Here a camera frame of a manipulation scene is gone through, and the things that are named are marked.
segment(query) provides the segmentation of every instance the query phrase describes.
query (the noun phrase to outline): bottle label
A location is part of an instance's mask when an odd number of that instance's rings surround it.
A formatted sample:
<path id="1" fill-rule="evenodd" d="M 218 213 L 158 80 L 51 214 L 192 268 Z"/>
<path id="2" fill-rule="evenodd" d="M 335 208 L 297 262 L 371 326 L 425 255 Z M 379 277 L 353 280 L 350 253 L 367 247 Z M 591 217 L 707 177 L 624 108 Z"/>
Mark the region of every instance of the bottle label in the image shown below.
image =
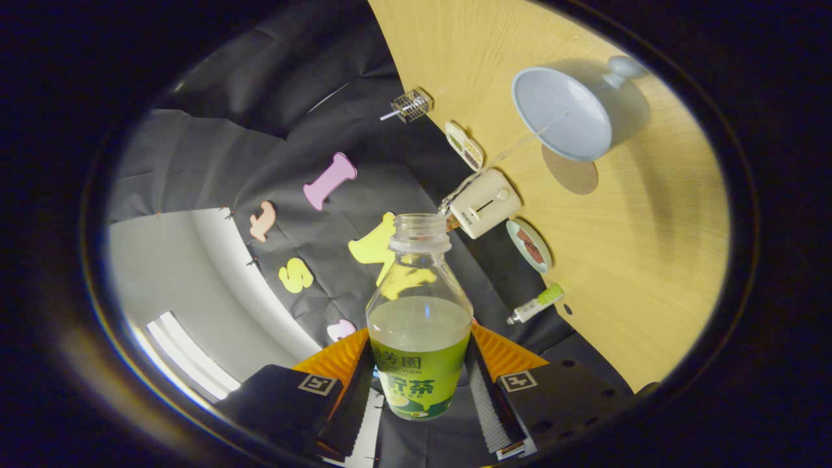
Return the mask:
<path id="1" fill-rule="evenodd" d="M 444 413 L 457 388 L 469 337 L 438 351 L 401 351 L 371 339 L 390 410 L 410 420 Z"/>

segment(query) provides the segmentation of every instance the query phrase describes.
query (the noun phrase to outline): black fabric backdrop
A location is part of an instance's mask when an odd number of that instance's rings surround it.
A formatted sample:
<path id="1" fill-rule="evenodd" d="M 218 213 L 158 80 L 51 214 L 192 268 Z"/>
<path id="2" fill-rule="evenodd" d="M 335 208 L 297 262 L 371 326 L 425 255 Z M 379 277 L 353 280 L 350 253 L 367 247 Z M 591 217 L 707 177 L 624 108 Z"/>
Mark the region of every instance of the black fabric backdrop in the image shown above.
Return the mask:
<path id="1" fill-rule="evenodd" d="M 358 263 L 347 243 L 369 233 L 385 212 L 436 212 L 438 201 L 470 173 L 427 118 L 408 125 L 379 121 L 403 92 L 369 5 L 299 2 L 171 85 L 136 129 L 114 174 L 109 222 L 230 207 L 266 282 L 310 336 L 327 346 L 326 327 L 339 318 L 366 325 L 364 308 L 381 270 L 380 264 Z M 317 212 L 302 186 L 336 152 L 350 159 L 358 176 Z M 277 212 L 265 243 L 249 234 L 249 216 L 259 213 L 263 200 Z M 526 324 L 505 323 L 515 306 L 545 286 L 504 227 L 476 241 L 450 236 L 448 264 L 482 325 L 538 353 L 569 337 L 571 345 L 559 356 L 581 361 L 629 391 L 554 310 Z M 277 277 L 292 257 L 314 275 L 313 285 L 298 294 Z M 448 415 L 430 424 L 407 423 L 384 411 L 378 445 L 383 466 L 496 460 L 486 450 L 466 378 L 460 386 Z"/>

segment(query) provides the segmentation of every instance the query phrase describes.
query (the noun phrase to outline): yellow foam letter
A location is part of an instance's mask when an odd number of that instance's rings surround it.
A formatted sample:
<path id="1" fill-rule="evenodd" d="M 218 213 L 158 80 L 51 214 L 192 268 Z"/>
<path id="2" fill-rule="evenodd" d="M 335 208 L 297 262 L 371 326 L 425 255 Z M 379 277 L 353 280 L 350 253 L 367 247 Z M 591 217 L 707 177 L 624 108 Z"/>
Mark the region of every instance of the yellow foam letter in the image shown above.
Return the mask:
<path id="1" fill-rule="evenodd" d="M 297 294 L 305 287 L 312 286 L 314 276 L 303 260 L 290 258 L 286 266 L 280 268 L 277 277 L 283 282 L 283 286 L 289 291 Z"/>

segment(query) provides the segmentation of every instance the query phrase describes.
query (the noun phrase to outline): plastic bottle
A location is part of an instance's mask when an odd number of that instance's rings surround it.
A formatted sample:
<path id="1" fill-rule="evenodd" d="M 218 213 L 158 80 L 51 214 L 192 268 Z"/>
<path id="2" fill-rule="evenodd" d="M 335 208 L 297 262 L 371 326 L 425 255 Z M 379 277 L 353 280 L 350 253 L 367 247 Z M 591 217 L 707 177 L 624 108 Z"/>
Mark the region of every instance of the plastic bottle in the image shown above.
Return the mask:
<path id="1" fill-rule="evenodd" d="M 453 398 L 473 308 L 445 263 L 445 219 L 398 215 L 394 225 L 389 247 L 396 260 L 367 305 L 367 327 L 390 409 L 428 421 Z"/>

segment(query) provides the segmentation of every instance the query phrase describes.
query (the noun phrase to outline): dark food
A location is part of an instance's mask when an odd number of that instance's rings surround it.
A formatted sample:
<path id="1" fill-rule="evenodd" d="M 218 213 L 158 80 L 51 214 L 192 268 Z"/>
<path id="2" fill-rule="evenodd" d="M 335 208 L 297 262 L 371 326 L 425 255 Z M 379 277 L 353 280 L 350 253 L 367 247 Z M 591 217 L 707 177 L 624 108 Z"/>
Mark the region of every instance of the dark food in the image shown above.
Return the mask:
<path id="1" fill-rule="evenodd" d="M 534 245 L 532 238 L 528 236 L 528 234 L 523 229 L 518 229 L 517 233 L 518 239 L 520 239 L 524 246 L 526 246 L 526 251 L 534 261 L 537 263 L 543 263 L 543 255 L 540 253 L 540 250 L 537 249 L 537 246 Z"/>

